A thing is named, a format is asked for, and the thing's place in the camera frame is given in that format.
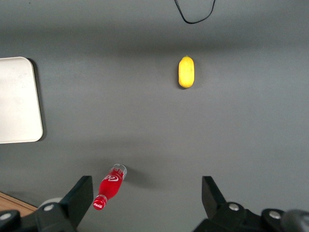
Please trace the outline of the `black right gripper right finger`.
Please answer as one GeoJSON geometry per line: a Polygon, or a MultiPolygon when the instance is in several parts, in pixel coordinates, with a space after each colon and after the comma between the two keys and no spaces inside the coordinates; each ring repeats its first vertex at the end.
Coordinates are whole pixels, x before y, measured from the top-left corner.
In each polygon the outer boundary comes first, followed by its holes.
{"type": "Polygon", "coordinates": [[[196,232],[265,232],[261,217],[235,202],[227,202],[211,176],[202,177],[202,203],[207,218],[196,232]]]}

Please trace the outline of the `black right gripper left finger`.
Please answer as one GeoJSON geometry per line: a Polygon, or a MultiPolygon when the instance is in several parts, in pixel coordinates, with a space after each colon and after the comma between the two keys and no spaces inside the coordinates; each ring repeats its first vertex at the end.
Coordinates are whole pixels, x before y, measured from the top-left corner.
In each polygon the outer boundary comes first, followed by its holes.
{"type": "Polygon", "coordinates": [[[60,200],[47,202],[36,211],[39,232],[76,232],[93,201],[91,176],[82,176],[60,200]]]}

